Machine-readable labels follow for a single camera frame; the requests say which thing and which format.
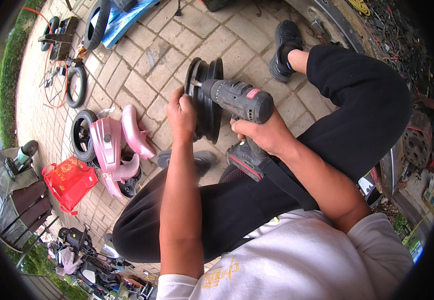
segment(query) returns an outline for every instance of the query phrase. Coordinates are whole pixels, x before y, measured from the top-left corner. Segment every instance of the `cordless drill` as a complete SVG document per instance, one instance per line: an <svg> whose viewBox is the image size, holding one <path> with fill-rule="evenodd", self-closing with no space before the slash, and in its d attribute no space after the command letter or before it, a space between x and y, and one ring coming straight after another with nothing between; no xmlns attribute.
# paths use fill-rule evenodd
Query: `cordless drill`
<svg viewBox="0 0 434 300"><path fill-rule="evenodd" d="M262 124L274 111L274 99L269 93L241 81L209 79L193 81L192 84L200 87L202 93L221 108L231 112L234 120ZM257 182L264 176L259 165L268 153L248 136L245 138L247 142L241 141L227 150L227 163L235 165Z"/></svg>

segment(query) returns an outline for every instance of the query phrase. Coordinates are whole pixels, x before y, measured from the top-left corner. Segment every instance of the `scrap parts pile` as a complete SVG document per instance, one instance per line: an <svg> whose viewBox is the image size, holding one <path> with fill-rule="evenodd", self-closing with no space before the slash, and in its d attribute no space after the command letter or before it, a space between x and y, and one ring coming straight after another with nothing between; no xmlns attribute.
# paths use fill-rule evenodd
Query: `scrap parts pile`
<svg viewBox="0 0 434 300"><path fill-rule="evenodd" d="M405 7L392 0L349 0L349 3L368 30L377 54L406 80L410 92L434 99L431 59Z"/></svg>

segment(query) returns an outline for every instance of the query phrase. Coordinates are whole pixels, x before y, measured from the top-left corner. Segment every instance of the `hand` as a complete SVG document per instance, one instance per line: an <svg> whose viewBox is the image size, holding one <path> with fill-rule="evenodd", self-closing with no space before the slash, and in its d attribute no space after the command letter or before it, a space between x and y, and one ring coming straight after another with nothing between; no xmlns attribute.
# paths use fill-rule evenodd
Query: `hand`
<svg viewBox="0 0 434 300"><path fill-rule="evenodd" d="M184 94L184 87L175 90L172 98L165 107L168 123L172 129L174 142L192 142L196 130L197 115L188 94Z"/></svg>
<svg viewBox="0 0 434 300"><path fill-rule="evenodd" d="M267 122L256 124L246 120L230 120L232 131L236 132L239 140L250 137L258 146L268 154L281 158L293 142L297 141L284 120L274 106L274 112Z"/></svg>

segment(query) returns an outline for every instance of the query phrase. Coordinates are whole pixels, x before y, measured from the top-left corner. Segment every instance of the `black sneaker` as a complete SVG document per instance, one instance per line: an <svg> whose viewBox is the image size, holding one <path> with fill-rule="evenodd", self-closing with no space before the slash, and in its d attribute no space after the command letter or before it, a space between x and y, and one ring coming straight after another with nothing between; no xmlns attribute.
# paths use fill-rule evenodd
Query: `black sneaker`
<svg viewBox="0 0 434 300"><path fill-rule="evenodd" d="M157 154L157 165L162 169L169 166L171 161L172 149L165 150ZM198 177L203 177L208 171L216 165L214 154L210 151L197 151L193 154L193 162Z"/></svg>
<svg viewBox="0 0 434 300"><path fill-rule="evenodd" d="M281 57L283 53L287 55L294 49L302 50L301 34L297 25L291 20L280 22L275 30L275 43L277 51L269 64L270 75L280 82L287 82L295 71L287 57Z"/></svg>

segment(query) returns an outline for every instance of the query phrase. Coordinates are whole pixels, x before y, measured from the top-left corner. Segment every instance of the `person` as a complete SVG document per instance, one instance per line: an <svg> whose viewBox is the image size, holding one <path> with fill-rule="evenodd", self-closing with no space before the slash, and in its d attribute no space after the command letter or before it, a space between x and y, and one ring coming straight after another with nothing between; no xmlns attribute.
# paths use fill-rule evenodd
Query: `person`
<svg viewBox="0 0 434 300"><path fill-rule="evenodd" d="M371 213L355 184L403 133L411 115L406 83L385 63L342 47L304 52L292 21L279 24L275 42L271 75L285 82L305 74L340 108L297 139L275 107L266 123L231 127L280 159L318 209L304 211L267 177L239 177L233 166L221 183L198 187L196 173L212 160L193 159L196 112L177 89L166 107L168 167L113 231L123 257L161 263L158 299L386 299L412 267L386 216ZM204 273L203 263L220 255Z"/></svg>

